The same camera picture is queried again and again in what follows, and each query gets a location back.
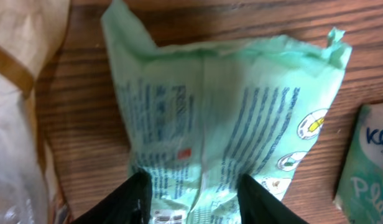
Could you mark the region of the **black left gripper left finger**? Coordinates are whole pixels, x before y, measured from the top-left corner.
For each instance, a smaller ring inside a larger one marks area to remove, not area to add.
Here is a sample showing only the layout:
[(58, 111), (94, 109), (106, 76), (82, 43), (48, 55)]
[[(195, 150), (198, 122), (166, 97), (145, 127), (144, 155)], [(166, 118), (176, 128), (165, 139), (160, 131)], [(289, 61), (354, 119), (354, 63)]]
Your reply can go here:
[(72, 224), (148, 224), (151, 202), (151, 176), (138, 172)]

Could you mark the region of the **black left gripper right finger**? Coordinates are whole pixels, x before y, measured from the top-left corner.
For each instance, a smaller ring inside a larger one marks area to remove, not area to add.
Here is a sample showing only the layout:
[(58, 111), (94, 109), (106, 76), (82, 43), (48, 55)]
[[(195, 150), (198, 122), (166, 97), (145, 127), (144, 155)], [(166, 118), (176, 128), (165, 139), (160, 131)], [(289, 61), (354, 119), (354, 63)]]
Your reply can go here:
[(242, 224), (308, 224), (248, 174), (238, 178), (237, 196)]

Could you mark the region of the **Kleenex pocket tissue pack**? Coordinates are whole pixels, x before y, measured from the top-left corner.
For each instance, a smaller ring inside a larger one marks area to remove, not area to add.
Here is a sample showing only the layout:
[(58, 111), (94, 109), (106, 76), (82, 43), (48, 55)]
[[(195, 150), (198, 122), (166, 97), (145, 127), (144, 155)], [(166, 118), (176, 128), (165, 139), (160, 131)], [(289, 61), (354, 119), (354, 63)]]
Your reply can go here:
[(334, 204), (349, 223), (383, 224), (383, 103), (361, 107)]

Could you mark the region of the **green wet wipes pack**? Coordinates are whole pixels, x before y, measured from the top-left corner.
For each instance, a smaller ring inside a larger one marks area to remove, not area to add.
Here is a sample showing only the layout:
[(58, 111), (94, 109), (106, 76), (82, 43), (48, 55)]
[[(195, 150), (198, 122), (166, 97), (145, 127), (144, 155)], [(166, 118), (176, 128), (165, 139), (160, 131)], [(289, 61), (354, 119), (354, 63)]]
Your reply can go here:
[(343, 81), (343, 31), (325, 48), (286, 35), (159, 47), (123, 1), (101, 21), (150, 223), (240, 223), (243, 174), (284, 198)]

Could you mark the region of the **beans packet with barcode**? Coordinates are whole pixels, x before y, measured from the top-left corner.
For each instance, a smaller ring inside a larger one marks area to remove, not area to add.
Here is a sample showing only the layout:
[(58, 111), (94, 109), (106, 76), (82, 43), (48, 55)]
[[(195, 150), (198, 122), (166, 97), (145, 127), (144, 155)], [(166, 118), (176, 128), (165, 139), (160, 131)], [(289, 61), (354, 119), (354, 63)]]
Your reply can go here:
[(0, 223), (66, 224), (35, 83), (61, 45), (69, 0), (0, 0)]

